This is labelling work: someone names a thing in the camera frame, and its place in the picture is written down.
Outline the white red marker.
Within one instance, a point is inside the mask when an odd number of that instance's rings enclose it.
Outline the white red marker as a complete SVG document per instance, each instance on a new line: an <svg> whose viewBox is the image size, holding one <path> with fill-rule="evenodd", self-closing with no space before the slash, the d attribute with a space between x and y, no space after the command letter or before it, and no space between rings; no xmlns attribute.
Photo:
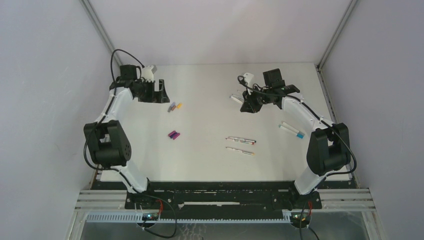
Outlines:
<svg viewBox="0 0 424 240"><path fill-rule="evenodd" d="M254 145L256 142L255 141L248 141L248 140L244 140L244 139L235 139L235 138L225 138L226 140L229 141L233 141L233 142L237 142L237 143L241 143L241 144L248 144L248 145Z"/></svg>

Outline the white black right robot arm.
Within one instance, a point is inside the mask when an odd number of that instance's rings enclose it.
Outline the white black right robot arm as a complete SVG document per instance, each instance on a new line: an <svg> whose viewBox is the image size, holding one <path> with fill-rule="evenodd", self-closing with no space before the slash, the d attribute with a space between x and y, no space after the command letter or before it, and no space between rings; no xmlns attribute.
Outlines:
<svg viewBox="0 0 424 240"><path fill-rule="evenodd" d="M253 78L251 73L237 77L238 83L245 88L240 112L254 114L264 105L275 105L294 118L308 137L307 166L295 179L294 191L289 194L289 203L302 208L309 201L308 194L322 181L329 176L344 174L341 169L351 163L349 129L343 123L334 123L317 114L295 85L285 83L280 69L263 72L264 86L253 83Z"/></svg>

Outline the white yellow marker pen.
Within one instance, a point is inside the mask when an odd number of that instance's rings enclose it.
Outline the white yellow marker pen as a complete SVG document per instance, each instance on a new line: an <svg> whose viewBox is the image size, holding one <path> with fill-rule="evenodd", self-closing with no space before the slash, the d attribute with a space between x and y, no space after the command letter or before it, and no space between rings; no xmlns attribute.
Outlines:
<svg viewBox="0 0 424 240"><path fill-rule="evenodd" d="M254 152L251 152L251 151L246 151L246 150L242 150L242 149L238 149L238 148L233 148L233 147L228 147L228 146L226 146L225 148L228 149L228 150L231 150L231 151L235 151L235 152L246 154L246 155L250 155L250 156L254 156L255 155L255 153Z"/></svg>

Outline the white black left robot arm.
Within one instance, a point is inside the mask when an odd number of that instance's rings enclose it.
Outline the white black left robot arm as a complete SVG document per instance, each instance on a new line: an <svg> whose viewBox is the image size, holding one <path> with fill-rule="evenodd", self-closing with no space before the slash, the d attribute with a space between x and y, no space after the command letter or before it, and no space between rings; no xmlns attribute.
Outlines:
<svg viewBox="0 0 424 240"><path fill-rule="evenodd" d="M148 190L148 177L131 160L132 146L120 121L134 99L156 104L169 103L170 99L165 81L154 79L155 65L126 64L119 69L120 75L109 86L109 98L102 113L83 127L83 157L90 168L119 175L127 191L138 194L138 204L149 209L155 205L157 196Z"/></svg>

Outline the white blue capped marker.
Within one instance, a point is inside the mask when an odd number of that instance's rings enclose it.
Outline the white blue capped marker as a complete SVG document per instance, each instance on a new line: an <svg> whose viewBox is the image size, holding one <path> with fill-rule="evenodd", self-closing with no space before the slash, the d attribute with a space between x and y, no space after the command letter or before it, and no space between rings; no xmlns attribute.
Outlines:
<svg viewBox="0 0 424 240"><path fill-rule="evenodd" d="M282 124L280 124L278 127L280 129L286 131L287 133L290 133L290 134L296 136L299 139L303 139L304 136L305 136L302 132L300 132L300 131L294 131L294 130L292 130L290 128L287 128L287 127L283 126Z"/></svg>

